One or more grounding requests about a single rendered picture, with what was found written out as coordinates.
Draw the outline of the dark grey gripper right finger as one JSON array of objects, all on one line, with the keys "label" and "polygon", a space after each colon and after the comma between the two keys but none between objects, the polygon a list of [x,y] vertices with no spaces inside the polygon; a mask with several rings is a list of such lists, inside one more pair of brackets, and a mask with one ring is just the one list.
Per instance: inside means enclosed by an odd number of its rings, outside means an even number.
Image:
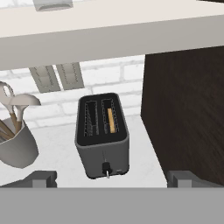
[{"label": "dark grey gripper right finger", "polygon": [[167,186],[177,188],[202,188],[202,187],[221,187],[213,182],[201,179],[191,171],[168,171]]}]

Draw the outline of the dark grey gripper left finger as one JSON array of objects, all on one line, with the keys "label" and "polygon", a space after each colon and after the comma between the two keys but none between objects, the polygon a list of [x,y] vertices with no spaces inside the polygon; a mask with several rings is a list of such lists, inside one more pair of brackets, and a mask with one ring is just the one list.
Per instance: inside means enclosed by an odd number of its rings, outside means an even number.
[{"label": "dark grey gripper left finger", "polygon": [[3,185],[3,188],[54,188],[56,179],[56,171],[34,171],[23,179]]}]

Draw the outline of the black toaster lever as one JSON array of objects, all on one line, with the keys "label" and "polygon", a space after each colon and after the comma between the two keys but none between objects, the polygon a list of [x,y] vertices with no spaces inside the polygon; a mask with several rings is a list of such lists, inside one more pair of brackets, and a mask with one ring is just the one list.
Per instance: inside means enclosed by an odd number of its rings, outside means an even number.
[{"label": "black toaster lever", "polygon": [[109,178],[109,175],[112,173],[112,169],[110,167],[110,163],[109,162],[104,162],[102,164],[102,173]]}]

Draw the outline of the grey two-slot toaster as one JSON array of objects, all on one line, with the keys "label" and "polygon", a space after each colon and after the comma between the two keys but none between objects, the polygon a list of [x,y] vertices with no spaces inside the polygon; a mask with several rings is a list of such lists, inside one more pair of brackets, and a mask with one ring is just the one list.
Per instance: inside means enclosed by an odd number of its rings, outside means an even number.
[{"label": "grey two-slot toaster", "polygon": [[[110,133],[112,109],[115,133]],[[75,146],[90,179],[106,177],[102,164],[109,162],[109,176],[124,175],[130,168],[130,135],[117,93],[86,95],[79,99]]]}]

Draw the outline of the bread slice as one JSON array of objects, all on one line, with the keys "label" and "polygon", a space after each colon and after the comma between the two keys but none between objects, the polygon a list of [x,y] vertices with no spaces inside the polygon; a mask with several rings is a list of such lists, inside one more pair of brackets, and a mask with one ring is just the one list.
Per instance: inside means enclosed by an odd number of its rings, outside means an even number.
[{"label": "bread slice", "polygon": [[114,123],[112,108],[108,108],[108,121],[109,121],[110,133],[115,133],[116,129],[115,129],[115,123]]}]

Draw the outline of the grey utensil pot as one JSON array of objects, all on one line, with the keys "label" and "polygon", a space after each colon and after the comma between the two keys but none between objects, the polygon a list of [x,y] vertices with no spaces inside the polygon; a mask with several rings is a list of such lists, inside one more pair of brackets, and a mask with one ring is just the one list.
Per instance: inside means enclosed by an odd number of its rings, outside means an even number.
[{"label": "grey utensil pot", "polygon": [[25,122],[12,139],[0,143],[0,161],[12,167],[23,169],[33,164],[38,155],[36,140]]}]

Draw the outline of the dark wood cabinet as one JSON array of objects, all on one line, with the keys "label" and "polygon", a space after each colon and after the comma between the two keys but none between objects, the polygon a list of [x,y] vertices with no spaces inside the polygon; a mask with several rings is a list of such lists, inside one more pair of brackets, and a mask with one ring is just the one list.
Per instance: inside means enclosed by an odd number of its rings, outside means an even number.
[{"label": "dark wood cabinet", "polygon": [[224,46],[147,54],[141,117],[164,174],[224,186]]}]

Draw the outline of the white wall shelf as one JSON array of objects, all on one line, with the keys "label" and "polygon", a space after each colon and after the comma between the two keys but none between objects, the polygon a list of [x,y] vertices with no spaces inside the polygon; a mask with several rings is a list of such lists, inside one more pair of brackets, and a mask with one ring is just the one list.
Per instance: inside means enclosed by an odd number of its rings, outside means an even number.
[{"label": "white wall shelf", "polygon": [[0,10],[0,70],[224,46],[224,3],[92,0]]}]

